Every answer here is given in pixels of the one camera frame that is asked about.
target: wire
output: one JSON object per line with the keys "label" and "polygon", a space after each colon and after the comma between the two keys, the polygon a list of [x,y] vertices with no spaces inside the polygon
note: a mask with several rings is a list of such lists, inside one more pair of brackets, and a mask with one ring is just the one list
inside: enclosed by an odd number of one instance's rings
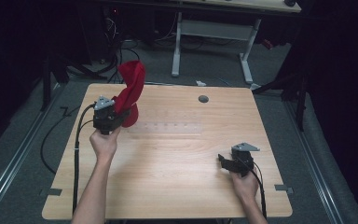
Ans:
{"label": "wire", "polygon": [[86,112],[93,108],[95,106],[95,104],[93,105],[89,105],[86,107],[86,109],[84,109],[83,113],[80,116],[80,120],[77,124],[77,131],[76,131],[76,140],[75,140],[75,178],[74,178],[74,198],[72,201],[72,213],[75,212],[76,207],[77,207],[77,191],[78,191],[78,184],[79,184],[79,147],[80,147],[80,143],[79,143],[79,135],[80,135],[80,131],[81,131],[81,123],[83,122],[83,118],[84,115],[86,114]]}
{"label": "wire", "polygon": [[[120,52],[120,65],[121,65],[123,63],[123,50],[122,50],[121,46],[120,46],[120,51],[119,52]],[[120,79],[120,76],[116,76],[116,77],[118,79],[118,83],[123,84],[124,79],[123,80]]]}
{"label": "wire", "polygon": [[115,77],[117,75],[117,68],[116,68],[116,71],[113,73],[113,75],[107,80],[107,83],[110,83],[110,81],[112,81],[112,78]]}
{"label": "wire", "polygon": [[48,136],[51,134],[51,132],[54,130],[54,128],[57,127],[57,125],[59,125],[59,124],[61,123],[61,121],[63,121],[65,118],[71,116],[74,111],[78,110],[78,108],[80,108],[80,106],[77,106],[75,109],[71,110],[68,114],[66,114],[65,116],[63,116],[62,118],[60,118],[60,119],[48,130],[48,133],[46,134],[45,138],[43,138],[42,145],[40,146],[40,159],[42,160],[42,162],[43,162],[43,164],[46,166],[46,168],[48,168],[48,170],[51,171],[54,175],[55,175],[57,172],[56,172],[53,168],[51,168],[51,166],[48,165],[48,163],[47,163],[46,160],[45,160],[45,155],[44,155],[44,153],[43,153],[46,140],[48,139]]}
{"label": "wire", "polygon": [[225,81],[224,79],[222,79],[221,77],[217,77],[217,79],[219,79],[220,81],[224,82],[226,85],[228,85],[229,87],[232,87],[231,84],[229,84],[227,81]]}
{"label": "wire", "polygon": [[[94,74],[97,74],[97,75],[100,75],[102,73],[105,73],[109,70],[111,70],[112,68],[116,67],[117,66],[117,56],[116,54],[112,57],[112,60],[110,62],[110,64],[108,64],[105,68],[102,68],[101,70],[98,70],[96,72],[93,72]],[[66,67],[66,72],[69,73],[69,74],[72,74],[72,75],[75,75],[75,76],[84,76],[84,73],[82,72],[77,72],[77,71],[74,71],[72,70],[71,68],[69,67]]]}
{"label": "wire", "polygon": [[170,35],[170,34],[172,33],[172,31],[173,31],[173,27],[175,27],[177,16],[178,16],[178,13],[176,12],[176,13],[175,13],[175,17],[173,18],[173,23],[172,23],[172,26],[171,26],[171,30],[170,30],[164,37],[162,37],[162,38],[160,38],[160,39],[155,39],[155,42],[158,42],[158,41],[160,41],[160,40],[169,39],[169,38],[172,38],[172,37],[176,36],[176,35],[172,35],[172,36],[169,36],[169,35]]}
{"label": "wire", "polygon": [[155,44],[157,44],[157,45],[159,45],[159,46],[162,46],[162,47],[170,47],[170,46],[172,46],[172,45],[174,45],[174,44],[176,43],[175,40],[170,41],[170,42],[171,42],[170,44],[161,44],[161,43],[155,41]]}
{"label": "wire", "polygon": [[195,48],[186,48],[184,47],[182,44],[180,45],[182,49],[188,49],[188,50],[196,50],[196,49],[200,49],[204,44],[204,38],[201,39],[200,44],[198,46],[196,46]]}
{"label": "wire", "polygon": [[110,18],[106,18],[106,20],[112,22],[112,24],[110,24],[109,28],[107,28],[107,31],[110,31],[110,29],[112,28],[112,26],[115,25],[115,30],[113,31],[113,36],[112,36],[112,40],[114,40],[114,39],[115,39],[115,36],[116,36],[117,26],[116,26],[115,22],[112,21]]}
{"label": "wire", "polygon": [[136,55],[136,57],[138,58],[138,61],[141,60],[141,58],[139,57],[139,54],[137,54],[133,49],[126,49],[131,51],[132,53],[134,53]]}
{"label": "wire", "polygon": [[218,43],[214,40],[215,40],[215,38],[207,38],[207,39],[205,39],[205,42],[208,44],[219,45],[219,46],[226,46],[226,45],[235,44],[235,43],[240,42],[240,40],[230,39],[226,43]]}
{"label": "wire", "polygon": [[84,124],[80,127],[80,131],[83,129],[83,127],[84,127],[86,124],[88,124],[88,123],[90,123],[90,122],[92,122],[92,119],[89,120],[89,121],[87,121],[86,123],[84,123]]}
{"label": "wire", "polygon": [[261,177],[261,181],[260,179],[258,178],[257,174],[255,173],[255,171],[253,171],[253,169],[251,169],[243,160],[241,160],[241,158],[237,155],[235,155],[240,162],[242,162],[243,165],[246,166],[246,168],[248,168],[248,170],[255,176],[257,182],[258,182],[258,185],[260,186],[260,195],[261,195],[261,209],[262,209],[262,212],[263,212],[263,216],[264,218],[267,218],[267,210],[266,210],[266,196],[264,194],[264,187],[263,187],[263,175],[261,174],[261,171],[260,171],[260,168],[258,168],[257,164],[255,164],[255,166],[257,167],[258,171],[260,172],[260,177]]}
{"label": "wire", "polygon": [[138,41],[137,41],[137,40],[134,40],[134,39],[124,40],[124,41],[122,42],[122,44],[123,44],[124,42],[135,42],[135,45],[134,45],[134,46],[131,46],[131,47],[129,47],[129,48],[122,48],[122,49],[135,49],[136,47],[139,46]]}

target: desk leg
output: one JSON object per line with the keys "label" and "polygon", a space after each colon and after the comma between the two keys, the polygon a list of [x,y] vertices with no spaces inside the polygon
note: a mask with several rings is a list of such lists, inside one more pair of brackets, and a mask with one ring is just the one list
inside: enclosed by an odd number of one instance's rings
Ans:
{"label": "desk leg", "polygon": [[175,53],[173,54],[173,63],[172,63],[173,77],[179,77],[181,33],[182,33],[182,12],[178,12],[178,22],[176,28],[176,47],[175,47]]}
{"label": "desk leg", "polygon": [[258,31],[258,27],[260,26],[260,22],[261,22],[260,19],[257,19],[255,21],[255,25],[253,26],[251,35],[249,37],[248,45],[246,46],[246,50],[244,53],[240,54],[243,75],[245,76],[245,81],[248,84],[253,83],[251,70],[249,69],[249,64],[248,64],[248,57],[251,52],[252,45],[255,42],[255,36],[257,35],[257,31]]}

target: wooden table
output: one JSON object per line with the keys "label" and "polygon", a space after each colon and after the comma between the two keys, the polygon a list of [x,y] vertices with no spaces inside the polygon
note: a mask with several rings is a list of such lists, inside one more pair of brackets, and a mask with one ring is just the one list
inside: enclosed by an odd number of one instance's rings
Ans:
{"label": "wooden table", "polygon": [[[125,85],[91,84],[80,112],[100,95],[118,95]],[[199,101],[200,95],[209,98]],[[254,96],[248,89],[145,86],[138,101],[139,119],[122,129],[107,187],[106,218],[245,217],[231,177],[221,169],[217,154],[230,159],[241,142],[259,147],[252,152],[266,191],[269,217],[288,217],[292,207],[263,127]],[[85,121],[92,119],[88,112]],[[43,209],[46,219],[70,219],[74,181],[76,124],[63,153]],[[90,178],[95,155],[89,137],[92,123],[80,134],[79,198]]]}

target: red fabric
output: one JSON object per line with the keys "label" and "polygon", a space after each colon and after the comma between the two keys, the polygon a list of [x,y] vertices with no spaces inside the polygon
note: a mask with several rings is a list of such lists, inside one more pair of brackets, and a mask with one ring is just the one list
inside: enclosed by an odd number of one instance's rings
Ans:
{"label": "red fabric", "polygon": [[118,96],[114,96],[115,111],[118,115],[131,109],[130,115],[121,126],[128,128],[138,119],[138,106],[136,101],[141,96],[145,84],[145,68],[140,61],[130,61],[118,67],[118,71],[126,82],[127,88]]}

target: forearm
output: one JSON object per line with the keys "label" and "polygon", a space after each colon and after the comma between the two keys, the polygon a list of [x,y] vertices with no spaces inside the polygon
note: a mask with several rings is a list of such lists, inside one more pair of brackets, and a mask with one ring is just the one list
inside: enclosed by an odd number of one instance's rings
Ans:
{"label": "forearm", "polygon": [[78,206],[72,223],[104,223],[106,185],[111,161],[97,161]]}
{"label": "forearm", "polygon": [[250,224],[267,223],[254,197],[253,198],[241,197],[241,204]]}

